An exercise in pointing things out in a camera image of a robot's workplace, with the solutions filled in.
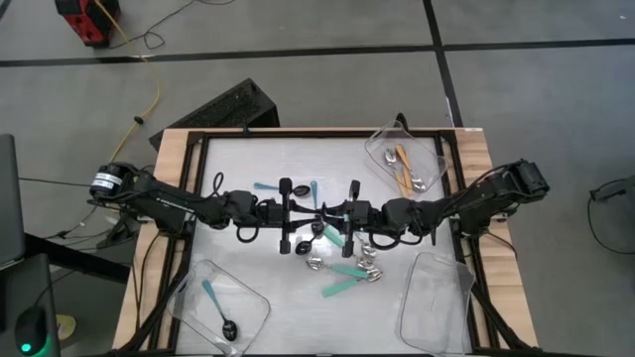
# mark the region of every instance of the plastic tray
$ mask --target plastic tray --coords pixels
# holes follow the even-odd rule
[[[402,304],[402,340],[428,353],[469,352],[464,337],[473,284],[474,275],[464,264],[431,253],[418,255]]]
[[[410,162],[411,169],[408,175],[422,180],[423,187],[419,191],[411,189],[410,194],[404,194],[408,187],[405,180],[405,163],[396,151],[398,145],[406,151]],[[445,158],[433,153],[420,140],[413,138],[397,120],[390,121],[376,131],[366,141],[365,149],[368,154],[366,166],[400,195],[408,198],[416,198],[430,189],[447,170]],[[387,150],[392,150],[397,159],[392,166],[387,164]],[[404,177],[404,180],[399,181],[397,176]]]
[[[238,337],[222,334],[223,319],[203,287],[208,281],[226,318],[238,326]],[[269,302],[208,260],[198,262],[177,287],[168,311],[226,356],[240,356],[251,345],[269,316]]]

